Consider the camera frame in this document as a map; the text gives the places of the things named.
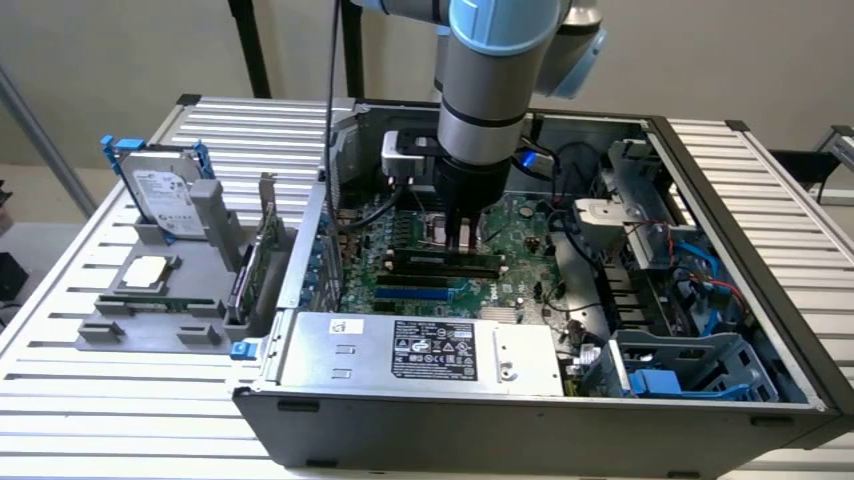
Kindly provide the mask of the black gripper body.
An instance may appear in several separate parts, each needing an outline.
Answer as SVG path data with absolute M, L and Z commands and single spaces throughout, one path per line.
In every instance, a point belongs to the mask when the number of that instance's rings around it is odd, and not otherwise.
M 452 157 L 436 160 L 436 194 L 448 212 L 480 213 L 504 193 L 511 160 L 473 165 Z

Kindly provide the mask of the CPU socket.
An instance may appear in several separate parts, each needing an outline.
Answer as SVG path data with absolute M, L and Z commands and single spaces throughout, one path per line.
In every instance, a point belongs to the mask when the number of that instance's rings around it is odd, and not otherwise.
M 444 247 L 447 241 L 445 215 L 441 212 L 423 212 L 419 216 L 420 230 L 416 242 L 421 245 Z

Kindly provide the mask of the green motherboard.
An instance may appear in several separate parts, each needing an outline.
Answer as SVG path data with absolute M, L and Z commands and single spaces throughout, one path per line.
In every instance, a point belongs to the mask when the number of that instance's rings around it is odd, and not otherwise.
M 543 304 L 549 287 L 559 281 L 555 246 L 547 225 L 548 205 L 533 194 L 507 193 L 489 207 L 479 221 L 475 254 L 501 255 L 504 277 L 465 289 L 451 291 L 447 301 L 377 299 L 373 297 L 376 276 L 383 273 L 425 275 L 413 270 L 392 270 L 387 255 L 395 249 L 445 250 L 416 242 L 423 212 L 441 212 L 437 196 L 431 192 L 404 195 L 388 213 L 369 226 L 341 236 L 344 286 L 339 309 L 347 313 L 372 312 L 372 302 L 396 301 L 403 312 L 396 315 L 441 318 L 479 318 L 480 309 L 515 307 L 524 310 L 521 323 L 540 322 L 551 315 Z M 467 253 L 467 223 L 460 231 L 460 252 Z

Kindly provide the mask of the blue expansion slot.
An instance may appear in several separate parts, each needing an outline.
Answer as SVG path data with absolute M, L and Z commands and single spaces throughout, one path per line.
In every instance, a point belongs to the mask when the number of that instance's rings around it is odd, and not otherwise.
M 451 298 L 451 291 L 447 288 L 377 287 L 373 290 L 373 297 L 393 300 L 447 301 Z

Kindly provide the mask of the silver metal drive cage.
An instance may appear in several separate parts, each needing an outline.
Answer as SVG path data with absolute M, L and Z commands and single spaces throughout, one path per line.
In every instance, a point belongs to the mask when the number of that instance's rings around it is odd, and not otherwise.
M 603 260 L 664 270 L 675 264 L 676 243 L 696 240 L 700 229 L 676 208 L 668 171 L 649 141 L 615 141 L 607 160 L 593 192 L 573 202 L 581 239 Z

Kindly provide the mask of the silver power supply unit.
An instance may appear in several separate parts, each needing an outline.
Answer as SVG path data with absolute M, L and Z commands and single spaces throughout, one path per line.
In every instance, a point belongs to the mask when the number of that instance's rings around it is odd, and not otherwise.
M 321 394 L 564 394 L 545 326 L 460 318 L 303 312 L 283 328 L 269 380 Z

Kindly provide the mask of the green graphics card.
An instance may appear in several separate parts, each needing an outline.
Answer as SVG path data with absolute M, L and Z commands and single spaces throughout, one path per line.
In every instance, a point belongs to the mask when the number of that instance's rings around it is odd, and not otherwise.
M 261 297 L 272 253 L 283 249 L 283 225 L 276 209 L 275 178 L 268 172 L 263 172 L 258 179 L 258 198 L 261 218 L 253 240 L 244 251 L 226 305 L 226 322 L 237 325 L 245 325 L 250 321 Z

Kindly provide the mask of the black stand pole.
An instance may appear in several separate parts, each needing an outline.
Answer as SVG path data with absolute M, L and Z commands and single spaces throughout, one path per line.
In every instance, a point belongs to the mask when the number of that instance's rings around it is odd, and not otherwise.
M 272 92 L 265 68 L 253 1 L 226 0 L 226 3 L 237 31 L 253 97 L 258 99 L 271 99 Z
M 365 93 L 363 59 L 363 8 L 351 0 L 341 0 L 339 11 L 341 21 L 347 94 L 352 98 L 363 98 Z

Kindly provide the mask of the black open PC case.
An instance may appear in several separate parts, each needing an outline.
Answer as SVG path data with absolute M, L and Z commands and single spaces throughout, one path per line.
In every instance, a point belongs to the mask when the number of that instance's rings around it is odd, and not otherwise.
M 252 371 L 230 398 L 272 460 L 287 467 L 714 478 L 764 453 L 812 449 L 854 430 L 854 379 L 820 328 L 854 329 L 854 241 L 738 121 L 539 110 L 527 114 L 504 194 L 548 205 L 559 283 L 540 322 L 552 335 L 560 397 L 408 397 L 285 391 L 269 380 L 285 323 L 347 313 L 341 236 L 404 195 L 431 192 L 381 170 L 387 131 L 437 128 L 429 103 L 359 100 L 332 115 L 331 167 L 312 189 Z M 651 142 L 676 208 L 700 229 L 675 264 L 605 261 L 581 239 L 573 202 L 593 192 L 617 140 Z M 523 149 L 555 161 L 549 181 L 520 169 Z M 776 402 L 607 397 L 588 372 L 620 330 L 663 337 L 735 333 L 752 346 Z

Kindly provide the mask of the blue-grey plastic disk bay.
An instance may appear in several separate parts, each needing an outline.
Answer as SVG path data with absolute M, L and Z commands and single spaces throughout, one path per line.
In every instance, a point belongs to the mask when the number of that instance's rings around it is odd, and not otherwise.
M 776 402 L 752 346 L 735 333 L 663 337 L 620 330 L 588 372 L 607 397 Z

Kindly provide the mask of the silver hard disk blue carrier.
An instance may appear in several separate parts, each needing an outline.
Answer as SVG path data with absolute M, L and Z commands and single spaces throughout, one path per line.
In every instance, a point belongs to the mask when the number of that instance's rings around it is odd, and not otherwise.
M 190 200 L 190 187 L 214 173 L 205 144 L 148 143 L 141 138 L 104 135 L 100 149 L 128 189 L 142 222 L 174 240 L 201 240 L 202 224 Z

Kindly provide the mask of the silver CPU chip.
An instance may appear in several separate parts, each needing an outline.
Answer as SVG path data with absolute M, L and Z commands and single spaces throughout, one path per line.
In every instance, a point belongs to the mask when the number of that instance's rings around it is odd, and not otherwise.
M 126 288 L 153 288 L 160 283 L 165 283 L 174 261 L 173 256 L 136 257 L 122 274 L 121 285 Z

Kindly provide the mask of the grey parts rack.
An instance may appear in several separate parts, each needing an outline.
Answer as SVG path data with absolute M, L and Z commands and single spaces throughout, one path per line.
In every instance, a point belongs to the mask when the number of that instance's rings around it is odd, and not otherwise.
M 150 224 L 137 221 L 133 229 L 138 240 L 118 269 L 105 293 L 118 296 L 165 296 L 205 298 L 214 306 L 192 306 L 188 311 L 136 310 L 121 304 L 94 301 L 94 310 L 77 328 L 80 350 L 226 354 L 234 341 L 260 338 L 269 332 L 276 300 L 285 276 L 296 237 L 295 229 L 283 224 L 283 249 L 272 253 L 261 297 L 250 321 L 245 325 L 226 322 L 226 305 L 234 278 L 241 267 L 246 245 L 257 227 L 244 227 L 222 202 L 218 181 L 200 179 L 189 191 L 202 224 L 201 240 L 169 240 Z M 132 260 L 144 255 L 176 258 L 168 280 L 153 288 L 126 288 L 121 277 Z

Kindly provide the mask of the dark box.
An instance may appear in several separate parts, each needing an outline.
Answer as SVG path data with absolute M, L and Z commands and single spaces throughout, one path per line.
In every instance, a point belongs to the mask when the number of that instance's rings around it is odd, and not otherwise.
M 0 302 L 9 302 L 17 297 L 28 277 L 12 254 L 0 252 Z

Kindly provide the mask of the grey aluminium frame bar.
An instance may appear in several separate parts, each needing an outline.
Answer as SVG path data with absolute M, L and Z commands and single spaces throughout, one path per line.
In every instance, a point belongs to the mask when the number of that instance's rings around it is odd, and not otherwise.
M 65 161 L 41 123 L 32 112 L 26 101 L 17 91 L 2 64 L 0 63 L 0 103 L 4 105 L 18 125 L 30 145 L 38 153 L 46 167 L 53 173 L 77 209 L 85 217 L 90 217 L 96 210 L 96 203 L 80 177 Z

